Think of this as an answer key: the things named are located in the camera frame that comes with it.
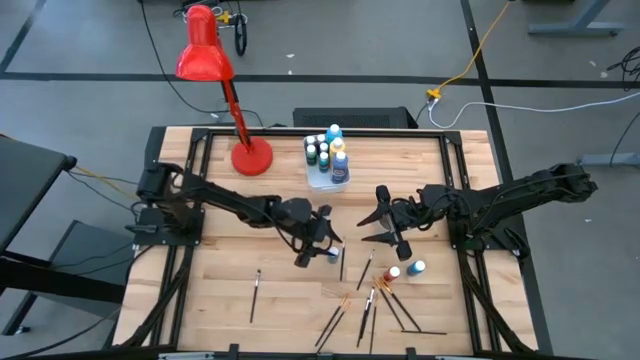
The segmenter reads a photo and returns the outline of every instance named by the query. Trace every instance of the wheel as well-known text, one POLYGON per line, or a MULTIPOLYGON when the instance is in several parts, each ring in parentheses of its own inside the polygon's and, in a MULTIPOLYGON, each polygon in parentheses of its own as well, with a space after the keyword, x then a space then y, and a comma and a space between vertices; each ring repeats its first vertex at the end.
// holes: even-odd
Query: wheel
POLYGON ((244 55, 247 50, 247 21, 244 19, 242 13, 238 14, 238 19, 235 22, 235 45, 236 54, 238 56, 244 55))

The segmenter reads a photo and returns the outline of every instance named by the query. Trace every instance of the wire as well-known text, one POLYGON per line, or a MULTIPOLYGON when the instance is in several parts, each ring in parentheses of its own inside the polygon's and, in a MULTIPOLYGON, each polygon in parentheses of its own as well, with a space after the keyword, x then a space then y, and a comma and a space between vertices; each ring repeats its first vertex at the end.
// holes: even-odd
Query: wire
POLYGON ((108 202, 110 202, 110 203, 112 203, 112 204, 114 204, 114 205, 116 205, 116 206, 119 206, 119 207, 121 207, 121 208, 123 208, 123 209, 125 209, 125 210, 127 210, 127 211, 130 211, 129 207, 127 207, 127 206, 125 206, 125 205, 123 205, 123 204, 121 204, 121 203, 119 203, 119 202, 117 202, 117 201, 115 201, 115 200, 112 200, 110 197, 108 197, 108 196, 104 195, 103 193, 101 193, 100 191, 96 190, 94 187, 92 187, 91 185, 89 185, 87 182, 85 182, 85 181, 82 181, 82 180, 78 179, 77 177, 75 177, 73 174, 71 174, 71 173, 69 173, 69 172, 67 172, 67 175, 69 175, 73 180, 75 180, 75 181, 77 181, 77 182, 79 182, 79 183, 83 184, 83 185, 84 185, 84 186, 86 186, 87 188, 89 188, 89 190, 93 191, 94 193, 96 193, 96 194, 97 194, 98 196, 100 196, 101 198, 103 198, 103 199, 107 200, 108 202))
POLYGON ((115 250, 113 250, 113 251, 111 251, 111 252, 109 252, 108 254, 105 254, 105 255, 92 256, 92 257, 86 258, 86 259, 84 259, 82 261, 79 261, 77 263, 54 266, 54 267, 51 267, 50 270, 57 270, 57 269, 60 269, 60 268, 63 268, 63 267, 72 267, 72 266, 82 265, 82 264, 86 263, 87 261, 90 261, 90 260, 93 260, 93 259, 105 259, 105 258, 108 258, 109 256, 119 252, 122 249, 125 249, 127 247, 131 247, 132 243, 133 243, 133 241, 130 241, 130 242, 122 245, 121 247, 119 247, 119 248, 117 248, 117 249, 115 249, 115 250))
POLYGON ((632 49, 622 58, 617 64, 613 64, 607 68, 607 71, 611 71, 617 67, 622 69, 622 84, 624 86, 624 91, 631 90, 631 84, 638 81, 640 78, 640 46, 632 49), (637 61, 633 67, 630 66, 630 63, 633 61, 637 61))
MULTIPOLYGON (((75 172, 75 171, 68 171, 69 173, 72 173, 75 176, 85 176, 85 177, 90 177, 90 178, 95 178, 95 176, 93 175, 87 175, 87 174, 83 174, 83 173, 79 173, 79 172, 75 172)), ((112 180, 112 181, 120 181, 123 182, 125 184, 131 184, 131 185, 138 185, 137 182, 135 181, 130 181, 130 180, 125 180, 122 178, 116 178, 116 177, 110 177, 110 176, 103 176, 103 179, 107 179, 107 180, 112 180)))
POLYGON ((618 143, 616 144, 616 147, 613 148, 613 153, 611 153, 611 159, 609 159, 609 167, 613 167, 613 157, 616 156, 616 152, 618 151, 618 147, 620 146, 620 143, 622 143, 622 139, 624 139, 624 137, 627 135, 627 132, 629 131, 629 129, 631 129, 631 125, 633 125, 633 123, 636 122, 636 120, 638 119, 638 116, 640 116, 640 112, 633 117, 629 125, 627 125, 627 128, 624 129, 624 132, 622 133, 622 136, 620 136, 620 139, 618 139, 618 143))
POLYGON ((31 350, 31 351, 27 351, 27 352, 22 353, 22 354, 9 356, 7 358, 4 358, 4 360, 24 359, 24 358, 29 357, 31 355, 40 354, 40 353, 45 352, 47 350, 51 350, 51 349, 53 349, 55 347, 58 347, 58 346, 63 345, 63 344, 66 344, 66 343, 68 343, 68 342, 70 342, 70 341, 72 341, 72 340, 74 340, 74 339, 76 339, 76 338, 88 333, 89 331, 95 329, 98 325, 102 324, 102 322, 104 322, 105 320, 110 319, 111 317, 113 317, 118 312, 120 312, 120 308, 116 309, 114 312, 109 314, 107 317, 104 317, 104 318, 98 320, 95 324, 89 326, 88 328, 86 328, 86 329, 84 329, 84 330, 82 330, 82 331, 80 331, 80 332, 78 332, 78 333, 76 333, 74 335, 69 336, 68 338, 66 338, 64 340, 60 340, 60 341, 58 341, 56 343, 53 343, 51 345, 45 346, 45 347, 40 348, 40 349, 31 350))
POLYGON ((453 122, 451 124, 448 124, 448 125, 441 125, 441 124, 438 124, 437 122, 435 122, 433 120, 433 117, 431 116, 431 113, 433 112, 435 106, 431 107, 430 109, 428 108, 428 112, 429 112, 429 120, 431 121, 431 123, 433 125, 435 125, 436 127, 439 127, 440 129, 449 129, 449 128, 453 127, 458 122, 458 119, 460 119, 460 116, 462 115, 462 113, 467 109, 467 107, 469 107, 471 105, 493 106, 493 107, 497 107, 497 108, 500 108, 500 109, 524 110, 524 111, 533 111, 533 112, 538 112, 538 113, 560 113, 560 112, 565 112, 565 111, 573 111, 573 110, 585 109, 585 108, 594 107, 594 106, 617 104, 619 102, 629 100, 629 99, 631 99, 633 97, 636 97, 638 95, 640 95, 640 92, 637 92, 637 93, 634 93, 634 94, 631 94, 631 95, 627 95, 625 97, 622 97, 622 98, 619 98, 619 99, 615 99, 615 100, 600 101, 600 102, 583 104, 583 105, 578 105, 578 106, 572 106, 572 107, 562 108, 562 109, 534 109, 534 108, 528 108, 528 107, 522 107, 522 106, 500 105, 500 104, 493 104, 493 103, 487 103, 487 102, 481 102, 481 101, 474 101, 474 102, 470 102, 470 103, 465 104, 462 107, 462 109, 460 109, 460 112, 458 112, 458 115, 455 117, 455 119, 453 119, 453 122))
POLYGON ((140 256, 142 256, 144 253, 146 253, 147 251, 149 251, 149 249, 151 249, 151 248, 152 248, 152 246, 149 246, 149 247, 145 248, 144 250, 142 250, 138 255, 136 255, 136 256, 133 258, 133 261, 132 261, 131 259, 125 259, 125 260, 121 260, 121 261, 118 261, 118 262, 113 263, 113 264, 109 264, 109 265, 101 266, 101 267, 96 268, 96 269, 93 269, 93 270, 87 270, 87 271, 83 271, 83 272, 81 272, 81 273, 77 273, 77 274, 73 274, 73 275, 76 275, 76 276, 89 275, 89 274, 93 274, 93 273, 95 273, 95 272, 102 271, 102 270, 105 270, 105 269, 110 269, 110 268, 112 268, 112 267, 115 267, 115 266, 118 266, 118 265, 121 265, 121 264, 124 264, 124 263, 127 263, 127 262, 131 261, 131 264, 130 264, 130 265, 129 265, 129 267, 127 268, 127 272, 126 272, 127 277, 129 277, 129 275, 128 275, 128 274, 129 274, 129 272, 131 271, 131 270, 130 270, 130 268, 131 268, 131 266, 133 265, 133 263, 134 263, 134 262, 135 262, 135 261, 136 261, 140 256))
POLYGON ((474 61, 476 61, 476 58, 478 57, 478 55, 480 54, 480 51, 482 50, 482 46, 484 45, 485 40, 487 40, 487 38, 489 37, 489 34, 491 34, 491 31, 493 30, 493 28, 500 21, 500 19, 502 18, 502 15, 504 15, 504 13, 507 11, 507 8, 509 7, 509 4, 511 4, 511 1, 507 1, 507 3, 504 4, 504 7, 502 8, 502 11, 500 11, 500 14, 498 15, 498 17, 496 17, 496 19, 493 21, 491 26, 489 26, 489 30, 487 30, 487 32, 482 37, 482 40, 480 40, 480 44, 478 45, 478 48, 476 49, 476 52, 473 54, 473 57, 471 58, 471 61, 469 61, 469 64, 467 65, 467 68, 460 75, 454 76, 451 79, 443 82, 442 84, 440 84, 434 90, 427 90, 427 95, 430 95, 430 96, 433 96, 433 97, 439 99, 440 97, 442 97, 442 95, 440 94, 440 90, 443 87, 445 87, 448 84, 450 84, 450 83, 452 83, 452 82, 464 77, 465 75, 467 75, 467 73, 469 73, 469 71, 471 70, 471 67, 473 66, 474 61))
MULTIPOLYGON (((156 56, 156 61, 158 62, 158 66, 160 67, 160 71, 162 72, 162 77, 167 82, 167 84, 169 84, 169 86, 171 87, 173 92, 176 93, 176 96, 178 96, 178 98, 185 105, 187 105, 191 109, 193 109, 193 110, 195 110, 197 112, 200 112, 200 113, 204 113, 204 114, 225 114, 225 113, 229 113, 230 110, 209 111, 209 110, 203 110, 203 109, 197 108, 197 107, 191 105, 182 96, 182 94, 180 94, 180 92, 178 91, 178 89, 176 89, 176 87, 173 85, 171 80, 169 80, 169 77, 167 76, 167 73, 164 70, 164 66, 162 65, 162 60, 160 60, 160 55, 158 54, 158 48, 156 47, 156 42, 153 40, 153 35, 151 34, 151 29, 149 28, 149 22, 147 21, 147 12, 145 11, 145 8, 144 8, 144 0, 139 0, 139 3, 140 3, 140 9, 142 10, 142 19, 144 20, 144 26, 147 29, 147 34, 149 35, 149 41, 151 42, 151 47, 153 48, 153 53, 156 56)), ((260 115, 258 115, 258 113, 256 113, 255 111, 252 111, 252 110, 241 110, 241 111, 253 114, 258 119, 258 122, 260 123, 260 126, 264 128, 264 123, 262 122, 262 119, 260 118, 260 115)))
POLYGON ((93 178, 95 178, 97 180, 102 181, 103 183, 105 183, 108 186, 110 186, 113 190, 119 192, 120 194, 122 194, 122 195, 124 195, 124 196, 126 196, 128 198, 131 198, 133 200, 137 200, 138 199, 137 196, 135 196, 133 194, 130 194, 130 193, 126 192, 126 191, 123 191, 122 189, 120 189, 120 187, 118 187, 118 185, 112 183, 111 181, 109 181, 107 178, 105 178, 104 176, 102 176, 100 174, 96 174, 93 171, 89 171, 89 170, 87 170, 87 169, 85 169, 83 167, 80 167, 80 166, 76 166, 76 169, 78 169, 78 170, 82 171, 83 173, 87 174, 89 177, 93 177, 93 178))

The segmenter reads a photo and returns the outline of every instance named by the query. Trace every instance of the lamp shade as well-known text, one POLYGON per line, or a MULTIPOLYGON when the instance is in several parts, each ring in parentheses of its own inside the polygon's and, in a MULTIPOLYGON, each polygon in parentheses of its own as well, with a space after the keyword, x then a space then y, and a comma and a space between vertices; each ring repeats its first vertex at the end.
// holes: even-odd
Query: lamp shade
POLYGON ((225 81, 234 76, 231 61, 218 38, 216 18, 204 5, 187 12, 189 45, 178 58, 176 76, 191 81, 225 81))

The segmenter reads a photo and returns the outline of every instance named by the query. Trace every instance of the paint bottle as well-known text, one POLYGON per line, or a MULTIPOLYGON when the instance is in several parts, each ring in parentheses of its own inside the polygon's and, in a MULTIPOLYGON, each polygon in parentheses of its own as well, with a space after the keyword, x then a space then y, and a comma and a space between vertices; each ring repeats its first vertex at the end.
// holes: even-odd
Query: paint bottle
POLYGON ((329 171, 329 153, 323 151, 318 155, 318 167, 320 168, 320 172, 328 172, 329 171))
POLYGON ((347 144, 344 143, 342 138, 335 138, 329 145, 329 160, 333 161, 338 151, 347 151, 347 144))
POLYGON ((422 260, 418 260, 413 264, 409 265, 407 268, 407 275, 416 276, 424 271, 427 268, 427 265, 422 260))
POLYGON ((336 138, 342 137, 342 130, 337 124, 329 126, 327 129, 327 143, 331 144, 336 138))
POLYGON ((305 151, 306 151, 307 146, 309 146, 309 145, 315 146, 315 144, 316 144, 316 137, 313 136, 313 135, 309 135, 309 136, 304 138, 303 149, 305 149, 305 151))
POLYGON ((384 278, 384 281, 386 282, 392 282, 397 279, 398 276, 400 276, 400 268, 397 266, 390 267, 384 272, 384 274, 382 274, 382 278, 384 278))
POLYGON ((338 151, 331 161, 331 182, 341 184, 347 179, 349 173, 349 159, 344 151, 338 151))
POLYGON ((332 246, 331 248, 329 248, 329 252, 331 253, 331 255, 327 256, 329 263, 330 264, 337 263, 338 259, 340 258, 340 250, 338 250, 337 247, 332 246))
POLYGON ((306 151, 307 165, 315 165, 318 162, 318 153, 316 153, 316 146, 307 146, 306 151))
POLYGON ((327 135, 325 134, 316 135, 316 150, 318 151, 318 154, 320 153, 320 145, 326 144, 326 143, 327 143, 327 135))

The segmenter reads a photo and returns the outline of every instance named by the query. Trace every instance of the gray concrete floor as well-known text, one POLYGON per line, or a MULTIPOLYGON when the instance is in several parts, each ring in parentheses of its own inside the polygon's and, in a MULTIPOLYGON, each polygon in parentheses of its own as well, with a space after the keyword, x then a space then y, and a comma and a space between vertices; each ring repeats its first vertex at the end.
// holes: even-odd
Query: gray concrete floor
MULTIPOLYGON (((173 70, 185 42, 183 23, 171 12, 176 1, 148 0, 147 14, 165 68, 173 70)), ((637 46, 637 29, 617 38, 537 38, 529 22, 568 19, 574 5, 513 3, 486 44, 491 78, 611 80, 604 69, 637 46)), ((0 53, 13 41, 35 1, 0 1, 0 53)), ((503 3, 472 1, 480 34, 503 3)), ((603 21, 634 24, 640 6, 633 0, 608 6, 603 21)), ((456 1, 403 0, 243 2, 249 15, 249 47, 243 58, 231 50, 239 74, 339 74, 452 76, 470 58, 456 1)), ((140 9, 131 0, 48 0, 11 63, 11 72, 158 73, 140 9)), ((469 75, 476 76, 475 69, 469 75)), ((215 84, 179 83, 194 105, 214 108, 222 97, 215 84)), ((407 106, 416 114, 424 85, 239 83, 247 109, 265 125, 291 125, 291 111, 305 106, 407 106)), ((554 108, 613 99, 622 90, 494 88, 497 103, 554 108)), ((438 108, 446 123, 480 89, 450 86, 438 108)), ((610 152, 633 115, 637 100, 556 115, 500 110, 515 176, 583 153, 610 152)), ((247 121, 257 125, 250 116, 247 121)), ((0 132, 78 157, 103 174, 137 180, 149 129, 155 125, 210 123, 184 106, 162 82, 0 81, 0 132)), ((432 128, 425 119, 421 127, 432 128)), ((472 108, 457 129, 488 129, 486 113, 472 108)), ((640 125, 620 151, 640 151, 640 125)), ((551 204, 525 215, 538 270, 546 319, 556 354, 628 359, 640 351, 640 243, 634 223, 640 213, 635 168, 589 169, 600 190, 586 203, 551 204)), ((125 233, 130 214, 97 198, 62 176, 14 241, 11 250, 47 257, 73 219, 125 233)), ((4 325, 21 293, 0 299, 4 325)), ((26 323, 33 333, 0 338, 0 356, 44 346, 96 321, 93 315, 38 300, 26 323)), ((109 323, 52 352, 97 349, 109 323)))

